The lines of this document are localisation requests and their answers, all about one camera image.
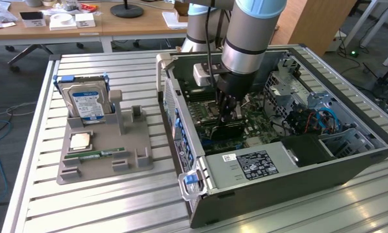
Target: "gray floor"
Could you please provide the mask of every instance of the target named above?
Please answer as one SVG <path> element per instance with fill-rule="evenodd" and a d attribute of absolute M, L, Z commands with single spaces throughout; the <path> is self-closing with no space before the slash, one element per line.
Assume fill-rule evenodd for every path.
<path fill-rule="evenodd" d="M 344 23 L 343 31 L 349 32 L 359 15 L 356 17 L 349 17 Z M 348 50 L 352 50 L 357 45 L 357 39 L 361 37 L 364 30 L 357 34 L 353 39 L 353 43 L 349 45 Z M 181 45 L 180 39 L 170 39 L 173 46 Z M 100 43 L 84 43 L 85 49 L 81 50 L 76 48 L 74 44 L 50 45 L 49 49 L 54 53 L 69 54 L 69 53 L 94 53 L 102 52 Z M 134 50 L 132 47 L 132 42 L 125 44 L 117 44 L 122 50 Z M 21 51 L 25 46 L 16 46 L 16 50 Z M 156 50 L 165 49 L 164 40 L 142 40 L 140 50 Z M 359 62 L 369 62 L 377 64 L 379 68 L 385 70 L 380 64 L 388 56 L 388 29 L 383 28 L 369 46 L 369 54 L 360 52 L 360 56 L 356 59 Z M 42 75 L 45 72 L 48 55 L 44 51 L 36 50 L 25 59 L 17 62 L 21 72 L 18 74 L 12 73 L 6 69 L 6 61 L 12 58 L 14 53 L 5 51 L 4 47 L 0 47 L 0 106 L 12 106 L 22 102 L 34 101 L 38 97 L 38 91 L 42 82 Z M 323 58 L 331 64 L 331 66 L 340 72 L 356 64 L 341 58 L 336 53 L 327 53 Z M 351 79 L 357 85 L 368 85 L 373 81 L 373 76 L 371 74 L 363 73 L 363 68 L 353 69 L 345 73 L 345 77 Z M 22 111 L 30 111 L 33 106 L 22 109 Z M 30 127 L 32 115 L 16 116 L 13 117 L 12 131 L 9 135 L 0 141 L 0 158 L 2 161 L 2 166 L 8 178 L 9 193 L 16 181 L 16 175 L 18 170 L 18 164 L 21 160 L 24 144 L 26 140 L 26 135 Z M 0 176 L 0 194 L 2 192 L 2 178 Z M 8 194 L 4 200 L 0 202 L 0 230 L 5 217 L 6 202 L 9 202 L 10 195 Z"/>

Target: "robotic arm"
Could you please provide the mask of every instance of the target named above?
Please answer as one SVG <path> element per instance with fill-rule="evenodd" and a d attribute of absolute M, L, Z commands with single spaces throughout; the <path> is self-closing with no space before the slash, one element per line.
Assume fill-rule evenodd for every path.
<path fill-rule="evenodd" d="M 224 124 L 236 117 L 236 108 L 241 105 L 253 84 L 287 0 L 181 0 L 181 2 L 223 9 L 232 8 L 223 63 L 219 68 L 225 72 L 219 72 L 220 77 L 216 82 L 219 122 Z"/>

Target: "slatted metal surface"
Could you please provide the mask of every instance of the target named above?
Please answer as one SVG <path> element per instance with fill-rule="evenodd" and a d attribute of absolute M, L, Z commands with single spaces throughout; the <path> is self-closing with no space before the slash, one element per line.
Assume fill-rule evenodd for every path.
<path fill-rule="evenodd" d="M 388 116 L 348 85 L 311 51 L 295 49 L 388 132 Z M 154 56 L 165 51 L 64 55 L 57 75 L 110 77 L 110 88 L 122 90 L 122 110 L 140 104 L 148 113 L 153 170 L 93 181 L 57 185 L 66 108 L 49 86 L 42 105 L 42 124 L 34 156 L 16 216 L 16 231 L 109 233 L 261 233 L 261 232 L 388 232 L 388 159 L 364 170 L 343 186 L 213 224 L 189 228 L 188 214 L 176 182 L 165 130 L 154 91 Z M 301 79 L 313 90 L 323 87 L 303 71 Z"/>

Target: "plastic bag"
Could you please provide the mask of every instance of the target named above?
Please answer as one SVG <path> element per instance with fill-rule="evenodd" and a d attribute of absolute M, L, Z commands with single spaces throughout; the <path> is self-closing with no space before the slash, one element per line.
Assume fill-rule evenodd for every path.
<path fill-rule="evenodd" d="M 17 17 L 0 5 L 0 23 L 9 23 L 18 21 Z"/>

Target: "motherboard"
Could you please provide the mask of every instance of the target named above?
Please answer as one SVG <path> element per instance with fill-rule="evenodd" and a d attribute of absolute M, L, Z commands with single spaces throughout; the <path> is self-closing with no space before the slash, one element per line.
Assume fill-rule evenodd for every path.
<path fill-rule="evenodd" d="M 216 102 L 210 100 L 188 103 L 205 155 L 264 145 L 283 136 L 273 129 L 273 123 L 263 108 L 263 95 L 251 93 L 240 107 L 239 119 L 217 126 Z"/>

